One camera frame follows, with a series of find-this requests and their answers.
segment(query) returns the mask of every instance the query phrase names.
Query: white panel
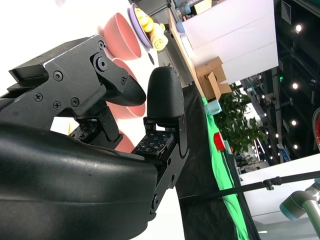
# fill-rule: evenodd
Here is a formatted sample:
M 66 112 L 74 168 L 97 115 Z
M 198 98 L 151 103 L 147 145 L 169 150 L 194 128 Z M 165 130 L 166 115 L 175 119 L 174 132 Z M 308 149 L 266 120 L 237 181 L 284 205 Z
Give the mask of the white panel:
M 192 61 L 195 66 L 199 66 L 219 56 L 226 64 L 275 41 L 274 13 L 270 13 L 255 22 L 193 49 Z
M 225 0 L 182 24 L 196 49 L 273 12 L 273 0 Z
M 243 179 L 241 185 L 262 182 L 266 179 L 296 175 L 314 171 L 320 171 L 319 164 L 320 154 L 304 157 L 298 160 L 278 164 L 257 171 L 240 175 Z M 286 183 L 281 186 L 275 186 L 274 190 L 258 189 L 245 192 L 245 199 L 248 203 L 252 216 L 265 215 L 266 222 L 271 220 L 266 214 L 278 212 L 279 205 L 295 191 L 304 191 L 313 184 L 314 180 L 297 181 Z M 258 222 L 263 222 L 264 217 L 255 217 Z
M 229 84 L 274 68 L 278 66 L 277 43 L 271 43 L 222 66 Z

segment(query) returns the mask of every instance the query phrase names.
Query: black fabric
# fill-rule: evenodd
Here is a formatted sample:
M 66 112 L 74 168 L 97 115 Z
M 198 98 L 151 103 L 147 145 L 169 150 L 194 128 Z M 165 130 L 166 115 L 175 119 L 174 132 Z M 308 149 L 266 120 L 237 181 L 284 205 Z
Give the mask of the black fabric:
M 207 120 L 193 84 L 183 89 L 189 157 L 176 183 L 179 198 L 219 191 L 212 170 Z M 186 240 L 236 240 L 235 224 L 222 199 L 180 206 Z
M 240 179 L 239 179 L 238 172 L 236 169 L 234 156 L 231 154 L 227 154 L 226 155 L 226 162 L 229 167 L 234 186 L 240 187 L 241 183 L 240 183 Z M 247 229 L 247 232 L 249 235 L 249 239 L 250 240 L 260 240 L 261 238 L 260 238 L 259 233 L 257 231 L 257 228 L 255 226 L 254 220 L 251 217 L 251 213 L 250 213 L 245 195 L 243 193 L 238 193 L 237 197 L 238 197 L 238 201 L 240 203 L 240 207 L 241 207 L 242 215 L 243 215 L 244 222 L 246 225 L 246 229 Z

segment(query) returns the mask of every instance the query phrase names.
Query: white wall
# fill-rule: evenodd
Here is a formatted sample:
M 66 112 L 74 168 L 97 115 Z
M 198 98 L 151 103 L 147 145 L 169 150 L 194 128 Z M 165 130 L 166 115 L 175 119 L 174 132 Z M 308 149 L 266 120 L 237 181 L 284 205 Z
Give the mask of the white wall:
M 298 160 L 278 164 L 263 168 L 257 171 L 248 172 L 241 175 L 242 185 L 262 182 L 274 177 L 284 177 L 288 175 L 302 174 L 320 171 L 320 154 L 304 157 Z M 245 192 L 251 216 L 254 221 L 261 224 L 272 224 L 286 221 L 282 215 L 279 205 L 293 192 L 302 190 L 312 185 L 313 179 L 286 183 L 281 186 L 274 186 L 274 190 L 268 191 L 265 188 Z
M 295 174 L 320 171 L 320 154 L 285 162 L 240 175 L 241 185 L 262 182 L 274 177 L 284 177 Z M 293 192 L 302 190 L 312 185 L 314 180 L 297 181 L 293 183 L 274 186 L 274 190 L 258 189 L 245 192 L 252 219 L 262 240 L 316 240 L 314 230 L 307 214 L 299 220 L 289 221 L 280 211 L 279 205 Z
M 193 64 L 220 57 L 229 84 L 278 66 L 273 0 L 226 0 L 182 24 Z

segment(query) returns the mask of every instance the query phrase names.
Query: cardboard box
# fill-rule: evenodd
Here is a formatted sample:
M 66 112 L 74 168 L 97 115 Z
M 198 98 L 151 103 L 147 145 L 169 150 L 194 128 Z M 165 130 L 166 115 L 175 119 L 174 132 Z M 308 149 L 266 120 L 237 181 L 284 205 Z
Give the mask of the cardboard box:
M 220 57 L 216 57 L 195 68 L 199 83 L 208 101 L 214 98 L 219 100 L 222 94 L 232 92 L 228 83 L 222 83 L 227 80 L 222 64 Z

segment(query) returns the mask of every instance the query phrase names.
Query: green cloth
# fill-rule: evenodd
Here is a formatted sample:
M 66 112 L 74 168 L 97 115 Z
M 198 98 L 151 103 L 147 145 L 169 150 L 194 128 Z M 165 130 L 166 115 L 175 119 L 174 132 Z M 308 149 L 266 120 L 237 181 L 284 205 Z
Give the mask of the green cloth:
M 202 98 L 203 104 L 208 104 L 205 97 Z M 219 132 L 219 128 L 215 124 L 214 117 L 212 115 L 206 115 L 206 122 L 208 127 L 208 138 L 209 147 L 211 154 L 212 170 L 216 182 L 220 190 L 230 189 L 234 187 L 234 181 L 229 177 L 229 169 L 226 168 L 224 164 L 224 159 L 222 157 L 223 153 L 217 150 L 214 143 L 214 134 Z M 223 197 L 224 204 L 228 209 L 232 220 L 235 224 L 238 239 L 239 240 L 249 240 L 247 226 L 245 223 L 244 216 L 237 198 L 236 194 L 228 195 Z

